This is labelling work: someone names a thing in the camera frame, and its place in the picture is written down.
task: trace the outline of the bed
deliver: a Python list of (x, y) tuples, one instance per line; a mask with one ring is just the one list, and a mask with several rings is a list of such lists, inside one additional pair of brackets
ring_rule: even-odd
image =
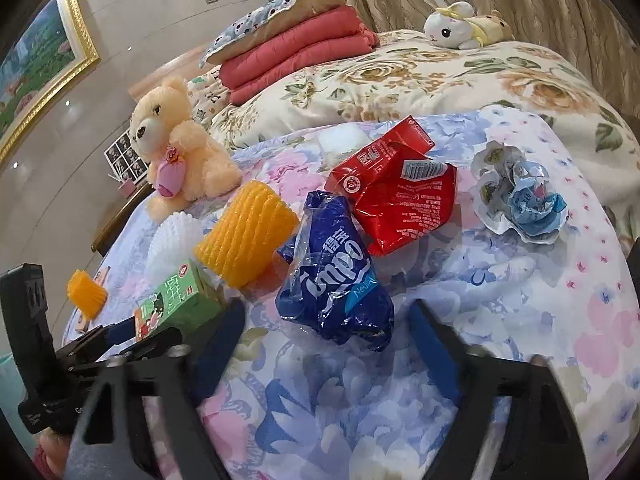
[[(225, 105), (216, 70), (190, 83), (194, 118), (235, 152), (244, 180), (270, 184), (297, 212), (326, 179), (314, 139), (329, 124), (364, 121), (373, 139), (412, 114), (436, 143), (430, 154), (460, 168), (452, 220), (374, 262), (398, 320), (385, 352), (366, 352), (354, 339), (334, 348), (282, 322), (274, 296), (286, 266), (277, 260), (242, 292), (247, 329), (216, 395), (200, 407), (216, 449), (238, 479), (353, 480), (374, 478), (373, 467), (421, 478), (454, 407), (430, 384), (402, 322), (406, 304), (420, 297), (469, 343), (509, 359), (551, 357), (590, 476), (606, 478), (640, 426), (638, 298), (625, 262), (638, 235), (638, 142), (575, 68), (545, 48), (508, 42), (456, 52), (409, 30), (381, 40), (373, 54), (301, 70), (238, 108)], [(552, 173), (570, 208), (555, 245), (496, 236), (473, 213), (468, 166), (492, 139)], [(189, 212), (207, 232), (228, 199), (199, 201)], [(110, 297), (94, 324), (131, 316), (151, 292), (143, 270), (156, 228), (139, 206), (103, 263), (111, 266)], [(65, 341), (78, 336), (77, 315)], [(507, 409), (495, 413), (476, 478), (490, 474)], [(162, 471), (179, 478), (153, 400), (148, 411)]]

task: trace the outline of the peach teddy bear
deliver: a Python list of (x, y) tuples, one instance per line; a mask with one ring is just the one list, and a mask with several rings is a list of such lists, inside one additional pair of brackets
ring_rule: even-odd
[(162, 222), (203, 196), (215, 198), (236, 188), (242, 173), (225, 149), (191, 119), (185, 82), (165, 79), (146, 94), (131, 116), (129, 138), (149, 163), (147, 179), (157, 190), (149, 216)]

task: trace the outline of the stuffed bunny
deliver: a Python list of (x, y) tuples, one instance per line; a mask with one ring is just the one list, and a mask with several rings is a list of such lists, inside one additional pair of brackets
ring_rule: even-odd
[(444, 0), (424, 0), (435, 12), (424, 23), (424, 33), (435, 46), (466, 50), (504, 40), (514, 40), (511, 27), (492, 10), (490, 16), (475, 16), (467, 2), (450, 6)]

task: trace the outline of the crumpled blue wrapper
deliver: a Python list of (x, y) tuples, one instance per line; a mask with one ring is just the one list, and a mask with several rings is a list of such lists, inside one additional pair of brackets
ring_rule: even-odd
[(568, 208), (552, 189), (544, 166), (527, 160), (518, 148), (492, 140), (474, 157), (471, 172), (478, 178), (475, 212), (491, 231), (515, 229), (532, 244), (556, 241)]
[(276, 297), (282, 319), (338, 345), (357, 335), (370, 350), (386, 348), (394, 304), (376, 277), (345, 197), (310, 192), (297, 237), (278, 252), (291, 263)]

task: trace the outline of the red packaging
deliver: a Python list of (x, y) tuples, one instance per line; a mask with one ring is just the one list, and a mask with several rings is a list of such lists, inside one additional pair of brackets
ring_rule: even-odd
[(424, 156), (433, 146), (408, 116), (332, 170), (324, 188), (347, 197), (374, 239), (370, 254), (389, 254), (449, 221), (456, 168)]

